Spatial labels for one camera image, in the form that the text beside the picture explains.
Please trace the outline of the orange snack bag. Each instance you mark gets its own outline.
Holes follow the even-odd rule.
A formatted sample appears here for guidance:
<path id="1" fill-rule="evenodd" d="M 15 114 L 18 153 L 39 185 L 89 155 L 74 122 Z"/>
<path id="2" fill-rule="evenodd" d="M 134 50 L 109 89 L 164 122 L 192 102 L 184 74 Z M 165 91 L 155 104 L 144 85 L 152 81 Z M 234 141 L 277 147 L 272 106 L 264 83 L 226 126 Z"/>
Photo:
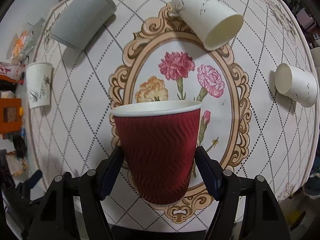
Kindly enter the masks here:
<path id="1" fill-rule="evenodd" d="M 34 25 L 28 23 L 20 35 L 15 34 L 8 48 L 6 59 L 20 62 L 24 61 L 35 48 L 44 23 L 44 18 L 40 18 Z"/>

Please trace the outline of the white paper cup right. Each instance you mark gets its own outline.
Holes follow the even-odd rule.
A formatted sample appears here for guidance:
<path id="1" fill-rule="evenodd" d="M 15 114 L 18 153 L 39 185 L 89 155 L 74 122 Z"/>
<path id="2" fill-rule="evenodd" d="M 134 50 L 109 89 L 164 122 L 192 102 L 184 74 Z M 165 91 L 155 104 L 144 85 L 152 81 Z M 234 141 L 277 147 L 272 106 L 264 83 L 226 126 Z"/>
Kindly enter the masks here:
<path id="1" fill-rule="evenodd" d="M 312 107 L 317 100 L 318 85 L 315 76 L 306 70 L 281 63 L 274 74 L 277 91 L 302 106 Z"/>

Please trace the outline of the white paper cup left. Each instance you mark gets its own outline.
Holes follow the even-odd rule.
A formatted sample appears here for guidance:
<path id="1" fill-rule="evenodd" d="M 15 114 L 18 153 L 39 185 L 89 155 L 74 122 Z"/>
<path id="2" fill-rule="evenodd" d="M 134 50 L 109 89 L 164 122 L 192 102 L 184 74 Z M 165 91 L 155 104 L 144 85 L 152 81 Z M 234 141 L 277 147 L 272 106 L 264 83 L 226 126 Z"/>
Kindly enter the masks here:
<path id="1" fill-rule="evenodd" d="M 50 105 L 53 65 L 48 62 L 33 62 L 27 65 L 25 78 L 29 108 Z"/>

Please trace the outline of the white paper cup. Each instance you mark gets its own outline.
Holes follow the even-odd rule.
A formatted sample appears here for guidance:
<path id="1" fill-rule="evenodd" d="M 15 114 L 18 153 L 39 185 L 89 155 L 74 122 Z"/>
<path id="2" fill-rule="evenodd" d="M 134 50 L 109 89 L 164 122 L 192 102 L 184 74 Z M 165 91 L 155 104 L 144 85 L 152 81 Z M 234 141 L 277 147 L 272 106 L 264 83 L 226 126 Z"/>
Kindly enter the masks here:
<path id="1" fill-rule="evenodd" d="M 227 44 L 244 23 L 242 14 L 217 0 L 171 0 L 171 6 L 209 51 Z"/>
<path id="2" fill-rule="evenodd" d="M 50 105 L 53 65 L 48 62 L 33 62 L 27 65 L 25 78 L 29 108 Z"/>
<path id="3" fill-rule="evenodd" d="M 274 74 L 277 91 L 302 106 L 312 107 L 317 100 L 318 85 L 315 76 L 306 70 L 281 63 Z"/>

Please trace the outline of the red ribbed paper cup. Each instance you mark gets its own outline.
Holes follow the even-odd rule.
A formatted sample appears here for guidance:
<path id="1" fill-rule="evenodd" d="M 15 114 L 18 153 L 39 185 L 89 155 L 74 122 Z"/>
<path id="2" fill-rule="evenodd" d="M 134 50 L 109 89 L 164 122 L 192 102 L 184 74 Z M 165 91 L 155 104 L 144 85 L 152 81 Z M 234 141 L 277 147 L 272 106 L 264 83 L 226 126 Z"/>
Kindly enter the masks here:
<path id="1" fill-rule="evenodd" d="M 121 148 L 141 197 L 155 205 L 178 202 L 193 168 L 202 103 L 134 103 L 112 110 Z"/>

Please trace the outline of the white paper cup centre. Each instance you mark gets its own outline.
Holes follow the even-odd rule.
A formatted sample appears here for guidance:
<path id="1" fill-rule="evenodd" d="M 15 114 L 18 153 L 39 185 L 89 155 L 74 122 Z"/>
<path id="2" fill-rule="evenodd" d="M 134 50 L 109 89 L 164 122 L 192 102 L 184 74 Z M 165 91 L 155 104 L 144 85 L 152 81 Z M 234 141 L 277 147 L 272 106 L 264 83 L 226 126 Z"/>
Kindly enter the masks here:
<path id="1" fill-rule="evenodd" d="M 242 14 L 217 0 L 171 0 L 171 6 L 209 51 L 227 44 L 244 23 Z"/>

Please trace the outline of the floral patterned tablecloth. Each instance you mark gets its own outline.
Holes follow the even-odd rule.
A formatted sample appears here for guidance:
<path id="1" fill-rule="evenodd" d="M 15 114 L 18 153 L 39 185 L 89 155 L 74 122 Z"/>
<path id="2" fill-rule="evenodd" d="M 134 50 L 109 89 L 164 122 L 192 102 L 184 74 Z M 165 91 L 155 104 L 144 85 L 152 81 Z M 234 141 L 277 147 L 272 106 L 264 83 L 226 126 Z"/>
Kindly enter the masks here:
<path id="1" fill-rule="evenodd" d="M 206 51 L 172 13 L 171 0 L 113 0 L 86 50 L 50 33 L 71 0 L 49 14 L 34 56 L 53 65 L 51 104 L 30 111 L 37 165 L 48 186 L 66 171 L 96 168 L 119 144 L 111 109 L 128 103 L 200 100 L 197 144 L 238 176 L 263 175 L 277 200 L 307 181 L 319 113 L 279 94 L 273 75 L 287 63 L 313 72 L 310 49 L 282 0 L 218 0 L 244 17 L 229 44 Z"/>

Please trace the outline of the orange toy box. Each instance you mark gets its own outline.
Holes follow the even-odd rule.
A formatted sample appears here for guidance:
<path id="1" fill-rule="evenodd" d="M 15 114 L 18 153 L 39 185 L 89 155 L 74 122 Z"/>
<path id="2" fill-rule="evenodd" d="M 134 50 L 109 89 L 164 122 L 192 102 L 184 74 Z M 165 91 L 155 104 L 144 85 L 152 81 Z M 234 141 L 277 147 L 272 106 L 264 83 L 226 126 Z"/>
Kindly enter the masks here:
<path id="1" fill-rule="evenodd" d="M 22 127 L 22 100 L 19 98 L 0 99 L 0 133 L 17 132 Z"/>

